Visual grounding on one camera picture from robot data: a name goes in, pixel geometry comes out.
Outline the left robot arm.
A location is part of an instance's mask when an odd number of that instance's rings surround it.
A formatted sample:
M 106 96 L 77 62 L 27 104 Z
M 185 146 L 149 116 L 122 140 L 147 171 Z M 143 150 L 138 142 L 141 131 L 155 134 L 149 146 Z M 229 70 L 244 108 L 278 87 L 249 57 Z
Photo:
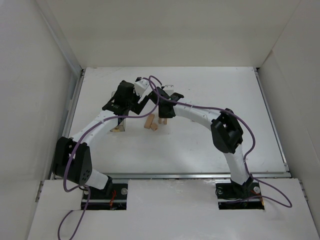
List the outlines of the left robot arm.
M 134 83 L 121 81 L 111 99 L 85 128 L 73 136 L 60 137 L 56 143 L 52 173 L 78 186 L 89 186 L 108 194 L 112 178 L 93 169 L 91 151 L 111 130 L 118 127 L 129 112 L 140 114 L 148 98 L 143 96 L 150 83 L 137 78 Z

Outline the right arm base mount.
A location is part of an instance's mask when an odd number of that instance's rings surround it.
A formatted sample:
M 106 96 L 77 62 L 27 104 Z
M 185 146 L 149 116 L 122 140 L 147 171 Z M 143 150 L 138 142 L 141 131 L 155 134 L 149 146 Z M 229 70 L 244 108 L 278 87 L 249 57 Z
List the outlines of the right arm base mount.
M 252 182 L 246 189 L 231 182 L 219 182 L 215 184 L 215 187 L 219 210 L 265 209 L 262 198 L 255 197 L 261 196 L 261 188 L 258 182 Z

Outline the clear plastic box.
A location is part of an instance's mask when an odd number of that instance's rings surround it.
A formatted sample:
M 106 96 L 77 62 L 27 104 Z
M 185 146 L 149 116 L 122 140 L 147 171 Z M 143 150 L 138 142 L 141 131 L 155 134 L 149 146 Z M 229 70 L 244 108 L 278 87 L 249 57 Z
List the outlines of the clear plastic box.
M 117 119 L 117 126 L 114 127 L 114 128 L 118 128 L 119 132 L 125 131 L 125 118 L 124 118 L 124 116 L 126 116 L 128 114 L 127 108 L 128 108 L 128 103 L 127 103 L 127 99 L 126 99 L 124 91 L 116 90 L 115 92 L 113 92 L 112 98 L 110 100 L 109 110 L 112 111 L 117 116 L 122 116 Z

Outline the small wood cube block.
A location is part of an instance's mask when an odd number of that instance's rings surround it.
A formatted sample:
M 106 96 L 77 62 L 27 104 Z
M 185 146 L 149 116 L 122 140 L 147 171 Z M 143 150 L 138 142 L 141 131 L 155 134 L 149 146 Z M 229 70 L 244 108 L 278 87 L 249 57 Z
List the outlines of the small wood cube block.
M 150 125 L 150 129 L 152 130 L 152 131 L 156 131 L 157 129 L 159 128 L 159 126 L 155 123 L 155 122 L 153 122 L 151 125 Z

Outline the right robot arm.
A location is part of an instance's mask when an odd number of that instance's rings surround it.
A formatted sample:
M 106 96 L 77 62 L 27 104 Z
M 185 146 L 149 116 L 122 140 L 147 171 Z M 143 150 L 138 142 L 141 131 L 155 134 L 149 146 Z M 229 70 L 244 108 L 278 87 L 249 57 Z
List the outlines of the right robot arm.
M 225 156 L 230 170 L 231 183 L 219 184 L 228 199 L 239 199 L 245 195 L 248 184 L 251 183 L 246 171 L 242 149 L 243 130 L 232 110 L 212 111 L 207 108 L 196 107 L 186 101 L 179 93 L 169 95 L 164 87 L 156 89 L 158 95 L 152 101 L 158 103 L 158 114 L 162 119 L 182 117 L 196 122 L 211 132 L 213 145 Z

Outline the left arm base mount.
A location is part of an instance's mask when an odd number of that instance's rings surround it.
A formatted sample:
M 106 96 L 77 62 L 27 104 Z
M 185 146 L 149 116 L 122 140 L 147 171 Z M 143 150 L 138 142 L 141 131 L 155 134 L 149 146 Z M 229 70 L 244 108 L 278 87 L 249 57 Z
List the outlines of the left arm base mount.
M 127 197 L 128 197 L 128 182 L 116 181 L 112 184 L 110 192 L 106 195 L 103 190 L 89 187 L 90 198 L 88 198 L 88 190 L 84 187 L 80 188 L 83 190 L 80 208 L 85 208 L 87 200 L 89 211 L 122 211 L 127 209 Z

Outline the long wood block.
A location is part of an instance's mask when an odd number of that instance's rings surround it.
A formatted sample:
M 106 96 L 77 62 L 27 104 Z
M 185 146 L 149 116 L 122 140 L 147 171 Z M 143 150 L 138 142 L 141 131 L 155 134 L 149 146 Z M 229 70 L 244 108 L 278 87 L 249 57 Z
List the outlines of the long wood block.
M 144 128 L 145 129 L 150 129 L 151 128 L 151 125 L 153 123 L 154 118 L 155 118 L 154 114 L 149 114 L 147 116 L 147 119 L 146 119 L 145 124 L 144 124 Z

